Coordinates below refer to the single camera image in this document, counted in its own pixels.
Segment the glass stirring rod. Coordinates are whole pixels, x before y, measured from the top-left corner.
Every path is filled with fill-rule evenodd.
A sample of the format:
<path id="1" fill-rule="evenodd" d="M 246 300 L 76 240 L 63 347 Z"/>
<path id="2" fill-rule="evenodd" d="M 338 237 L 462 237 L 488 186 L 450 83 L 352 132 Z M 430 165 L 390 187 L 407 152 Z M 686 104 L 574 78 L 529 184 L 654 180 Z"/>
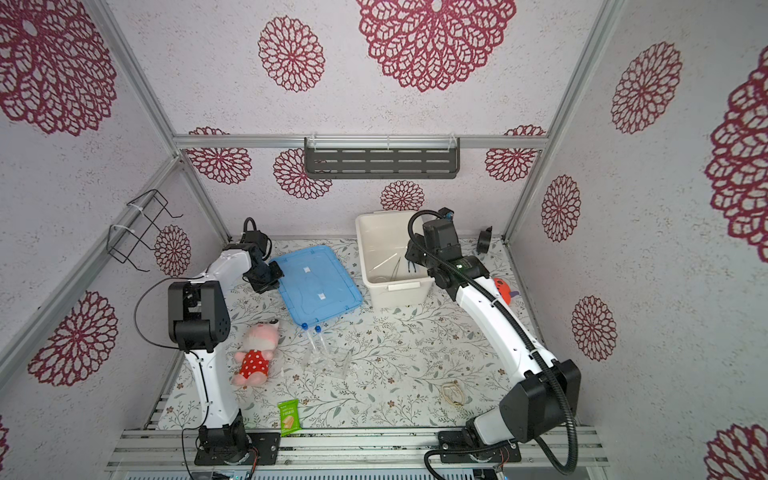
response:
<path id="1" fill-rule="evenodd" d="M 374 264 L 371 267 L 372 274 L 385 275 L 387 272 L 392 273 L 395 263 L 400 257 L 401 257 L 400 253 L 394 252 L 391 255 L 387 256 L 386 258 L 381 259 L 378 263 Z"/>

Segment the blue plastic bin lid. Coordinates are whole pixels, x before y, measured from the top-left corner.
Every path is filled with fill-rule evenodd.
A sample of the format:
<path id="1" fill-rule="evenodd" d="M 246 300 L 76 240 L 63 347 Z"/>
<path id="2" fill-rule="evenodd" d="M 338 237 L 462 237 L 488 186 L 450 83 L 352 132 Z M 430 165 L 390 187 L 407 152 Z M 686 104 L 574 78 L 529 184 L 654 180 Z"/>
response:
<path id="1" fill-rule="evenodd" d="M 281 255 L 275 262 L 283 273 L 278 291 L 299 327 L 313 327 L 362 305 L 360 290 L 326 245 Z"/>

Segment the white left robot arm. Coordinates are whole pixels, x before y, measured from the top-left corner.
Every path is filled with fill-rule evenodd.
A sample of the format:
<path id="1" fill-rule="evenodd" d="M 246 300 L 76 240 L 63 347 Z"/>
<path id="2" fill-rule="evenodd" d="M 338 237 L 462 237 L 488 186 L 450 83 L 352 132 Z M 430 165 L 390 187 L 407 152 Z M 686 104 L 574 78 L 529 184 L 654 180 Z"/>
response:
<path id="1" fill-rule="evenodd" d="M 168 287 L 168 331 L 192 371 L 202 411 L 197 465 L 237 465 L 252 457 L 242 411 L 230 386 L 226 348 L 231 319 L 225 293 L 246 280 L 257 293 L 275 289 L 282 273 L 268 264 L 258 244 L 233 243 L 195 277 L 177 277 Z"/>

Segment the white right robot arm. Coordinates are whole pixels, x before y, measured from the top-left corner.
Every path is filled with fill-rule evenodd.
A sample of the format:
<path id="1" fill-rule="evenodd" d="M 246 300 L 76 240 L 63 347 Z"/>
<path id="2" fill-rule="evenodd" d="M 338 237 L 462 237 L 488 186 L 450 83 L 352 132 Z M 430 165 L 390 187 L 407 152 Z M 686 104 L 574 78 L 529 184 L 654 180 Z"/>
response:
<path id="1" fill-rule="evenodd" d="M 506 459 L 513 446 L 529 441 L 539 446 L 559 473 L 574 473 L 578 464 L 574 418 L 581 381 L 578 367 L 571 360 L 557 360 L 530 336 L 476 257 L 443 260 L 428 252 L 418 235 L 408 242 L 406 258 L 425 266 L 436 285 L 470 315 L 512 382 L 497 407 L 467 422 L 461 441 L 449 443 L 439 436 L 441 447 L 424 455 L 430 474 L 441 477 L 431 465 L 435 456 L 482 461 L 499 454 Z"/>

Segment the white plastic storage bin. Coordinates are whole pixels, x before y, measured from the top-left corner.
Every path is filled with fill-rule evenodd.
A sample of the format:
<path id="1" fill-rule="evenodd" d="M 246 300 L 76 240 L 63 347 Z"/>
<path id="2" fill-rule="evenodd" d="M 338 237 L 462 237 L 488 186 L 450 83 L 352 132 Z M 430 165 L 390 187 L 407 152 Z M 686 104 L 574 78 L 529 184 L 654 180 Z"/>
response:
<path id="1" fill-rule="evenodd" d="M 375 310 L 421 305 L 434 285 L 424 267 L 405 257 L 414 214 L 378 211 L 355 220 L 360 270 Z"/>

